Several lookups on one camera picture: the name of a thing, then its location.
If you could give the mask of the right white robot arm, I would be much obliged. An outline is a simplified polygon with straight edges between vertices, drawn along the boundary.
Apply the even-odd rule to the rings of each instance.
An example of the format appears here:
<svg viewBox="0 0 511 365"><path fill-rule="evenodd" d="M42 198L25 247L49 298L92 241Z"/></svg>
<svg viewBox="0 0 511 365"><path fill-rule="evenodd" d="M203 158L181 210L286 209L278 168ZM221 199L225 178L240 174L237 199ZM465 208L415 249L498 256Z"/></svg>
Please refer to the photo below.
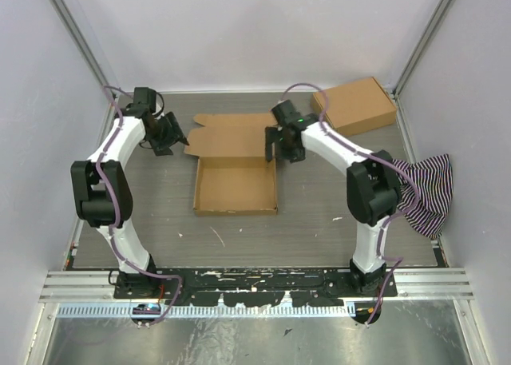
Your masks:
<svg viewBox="0 0 511 365"><path fill-rule="evenodd" d="M401 199L397 173L385 150L364 149L321 122L315 115L276 121L265 129L265 158L303 161L313 152L345 175L347 207L357 221L350 281L359 296L370 296L386 275L384 258L388 222Z"/></svg>

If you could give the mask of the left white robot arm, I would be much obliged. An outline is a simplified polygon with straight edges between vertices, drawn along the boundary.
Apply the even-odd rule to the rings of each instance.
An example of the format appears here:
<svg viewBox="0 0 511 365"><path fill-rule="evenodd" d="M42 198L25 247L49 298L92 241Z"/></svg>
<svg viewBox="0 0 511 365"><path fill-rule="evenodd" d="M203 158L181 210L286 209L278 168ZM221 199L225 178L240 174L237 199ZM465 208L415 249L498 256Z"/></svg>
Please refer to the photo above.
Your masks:
<svg viewBox="0 0 511 365"><path fill-rule="evenodd" d="M70 168L77 216L107 241L118 262L119 296L153 298L164 277L143 247L132 221L133 195L125 166L147 141L158 157L171 156L176 143L188 144L174 113L155 117L149 110L121 111L98 149Z"/></svg>

